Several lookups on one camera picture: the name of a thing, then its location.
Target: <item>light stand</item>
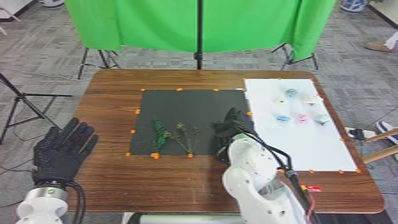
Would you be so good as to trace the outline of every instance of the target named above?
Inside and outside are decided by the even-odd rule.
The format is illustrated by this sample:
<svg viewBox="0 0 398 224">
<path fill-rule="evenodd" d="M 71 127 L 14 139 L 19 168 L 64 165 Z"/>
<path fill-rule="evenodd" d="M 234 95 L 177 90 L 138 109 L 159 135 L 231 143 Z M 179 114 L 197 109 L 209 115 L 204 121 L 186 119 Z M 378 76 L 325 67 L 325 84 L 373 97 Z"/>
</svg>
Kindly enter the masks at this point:
<svg viewBox="0 0 398 224">
<path fill-rule="evenodd" d="M 293 50 L 291 50 L 291 52 L 289 52 L 289 54 L 287 54 L 286 43 L 284 43 L 282 45 L 279 45 L 279 47 L 271 50 L 271 53 L 275 53 L 279 49 L 282 49 L 284 57 L 286 57 L 280 71 L 284 70 L 286 65 L 293 65 L 293 64 L 296 64 L 298 62 L 305 61 L 307 59 L 312 59 L 314 70 L 319 70 L 318 61 L 316 61 L 316 57 L 314 57 L 314 53 L 310 54 L 310 56 L 309 56 L 307 58 L 303 58 L 302 60 L 294 61 L 294 59 L 293 59 L 293 54 L 294 54 L 294 53 L 293 53 Z"/>
<path fill-rule="evenodd" d="M 94 67 L 97 67 L 97 68 L 101 68 L 101 69 L 110 69 L 110 68 L 113 68 L 113 67 L 117 67 L 117 68 L 120 69 L 120 66 L 119 66 L 119 64 L 117 64 L 117 62 L 115 62 L 115 59 L 113 59 L 111 55 L 110 55 L 110 53 L 111 53 L 113 55 L 117 55 L 115 51 L 104 51 L 104 53 L 106 53 L 106 59 L 108 59 L 108 60 L 106 60 L 106 59 L 104 59 L 104 55 L 103 55 L 103 50 L 97 50 L 97 54 L 99 54 L 101 61 L 103 61 L 103 66 L 85 63 L 88 50 L 90 50 L 88 48 L 85 48 L 85 50 L 83 50 L 83 58 L 81 58 L 81 63 L 80 63 L 80 68 L 78 68 L 78 79 L 81 78 L 83 67 L 85 67 L 85 66 L 94 66 Z"/>
<path fill-rule="evenodd" d="M 37 119 L 44 119 L 51 125 L 60 129 L 58 125 L 55 124 L 53 120 L 49 119 L 49 117 L 46 116 L 46 111 L 49 109 L 49 106 L 53 104 L 53 100 L 56 97 L 72 97 L 71 95 L 55 95 L 55 94 L 30 94 L 30 93 L 21 93 L 19 90 L 16 89 L 16 86 L 12 85 L 12 83 L 8 82 L 3 74 L 0 73 L 0 81 L 3 82 L 5 86 L 8 87 L 10 91 L 14 92 L 16 94 L 16 97 L 14 97 L 14 104 L 12 104 L 12 108 L 10 108 L 10 113 L 8 113 L 8 118 L 7 118 L 7 122 L 5 122 L 5 126 L 3 126 L 3 132 L 1 132 L 1 137 L 0 137 L 0 145 L 3 143 L 3 137 L 5 137 L 5 134 L 7 134 L 7 130 L 10 127 L 28 123 L 30 121 L 37 120 Z M 35 105 L 32 104 L 32 102 L 28 101 L 26 99 L 26 96 L 42 96 L 42 97 L 51 97 L 51 100 L 49 100 L 49 103 L 46 105 L 46 108 L 44 110 L 40 111 L 39 108 L 35 107 Z M 10 121 L 12 121 L 12 117 L 14 117 L 14 113 L 16 113 L 16 106 L 17 106 L 17 103 L 24 103 L 24 105 L 28 106 L 30 110 L 33 111 L 35 113 L 35 117 L 28 118 L 26 120 L 16 122 L 10 124 Z"/>
<path fill-rule="evenodd" d="M 197 70 L 202 70 L 202 4 L 204 0 L 197 0 L 197 51 L 193 54 L 193 59 L 197 62 Z"/>
</svg>

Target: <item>metal pole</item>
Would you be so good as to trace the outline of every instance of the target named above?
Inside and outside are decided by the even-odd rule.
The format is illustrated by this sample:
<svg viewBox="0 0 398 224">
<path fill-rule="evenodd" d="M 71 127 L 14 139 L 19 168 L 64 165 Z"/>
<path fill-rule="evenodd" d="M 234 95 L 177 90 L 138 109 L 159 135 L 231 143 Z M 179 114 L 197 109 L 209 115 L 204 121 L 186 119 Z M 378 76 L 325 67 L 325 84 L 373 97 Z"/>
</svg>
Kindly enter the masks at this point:
<svg viewBox="0 0 398 224">
<path fill-rule="evenodd" d="M 202 5 L 204 0 L 197 0 L 197 52 L 195 52 L 195 61 L 197 61 L 197 70 L 202 70 Z"/>
<path fill-rule="evenodd" d="M 85 66 L 87 53 L 88 53 L 88 48 L 83 49 L 83 59 L 81 59 L 80 68 L 78 68 L 78 79 L 81 78 L 81 74 L 83 74 L 83 66 Z"/>
</svg>

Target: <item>black mat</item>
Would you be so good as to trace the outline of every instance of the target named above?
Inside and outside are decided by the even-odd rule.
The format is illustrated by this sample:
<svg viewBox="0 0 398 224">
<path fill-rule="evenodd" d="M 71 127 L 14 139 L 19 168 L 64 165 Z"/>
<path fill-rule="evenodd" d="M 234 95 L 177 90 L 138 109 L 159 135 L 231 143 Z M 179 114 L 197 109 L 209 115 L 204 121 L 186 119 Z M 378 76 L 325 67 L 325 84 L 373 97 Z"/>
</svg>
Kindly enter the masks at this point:
<svg viewBox="0 0 398 224">
<path fill-rule="evenodd" d="M 175 125 L 181 122 L 188 129 L 200 129 L 199 143 L 193 154 L 215 154 L 211 149 L 213 122 L 223 120 L 231 108 L 247 112 L 245 94 L 238 90 L 183 90 L 145 91 L 142 94 L 140 115 L 136 117 L 135 135 L 131 140 L 131 154 L 147 155 L 152 151 L 152 140 L 156 137 L 152 118 L 161 121 L 167 131 L 175 133 Z M 184 151 L 174 141 L 167 141 L 161 149 L 163 155 L 183 155 Z"/>
</svg>

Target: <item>wooden table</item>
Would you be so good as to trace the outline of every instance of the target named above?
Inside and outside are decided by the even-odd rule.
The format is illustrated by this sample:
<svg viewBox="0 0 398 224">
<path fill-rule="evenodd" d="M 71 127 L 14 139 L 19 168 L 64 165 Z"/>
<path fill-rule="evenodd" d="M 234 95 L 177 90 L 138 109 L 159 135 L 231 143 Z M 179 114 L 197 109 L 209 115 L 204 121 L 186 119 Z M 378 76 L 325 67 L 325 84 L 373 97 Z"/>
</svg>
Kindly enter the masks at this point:
<svg viewBox="0 0 398 224">
<path fill-rule="evenodd" d="M 76 117 L 95 128 L 99 143 L 78 174 L 87 194 L 87 211 L 142 212 L 238 212 L 236 202 L 222 187 L 225 165 L 213 156 L 126 157 L 129 131 L 135 127 L 135 109 L 142 91 L 165 89 L 243 88 L 243 78 L 312 79 L 332 120 L 344 138 L 360 174 L 300 172 L 300 181 L 318 185 L 316 211 L 321 213 L 376 213 L 383 200 L 344 133 L 337 114 L 314 76 L 307 72 L 279 71 L 183 71 L 101 70 L 81 98 Z"/>
</svg>

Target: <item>pink object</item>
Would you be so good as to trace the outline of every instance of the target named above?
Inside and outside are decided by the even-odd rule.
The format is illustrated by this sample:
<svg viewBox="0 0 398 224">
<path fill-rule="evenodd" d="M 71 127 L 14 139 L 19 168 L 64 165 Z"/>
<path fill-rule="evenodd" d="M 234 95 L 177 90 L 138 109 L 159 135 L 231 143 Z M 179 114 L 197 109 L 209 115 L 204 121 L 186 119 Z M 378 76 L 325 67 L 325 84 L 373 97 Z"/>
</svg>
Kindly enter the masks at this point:
<svg viewBox="0 0 398 224">
<path fill-rule="evenodd" d="M 309 120 L 309 116 L 305 114 L 300 114 L 296 119 L 298 119 L 298 122 L 305 122 Z"/>
</svg>

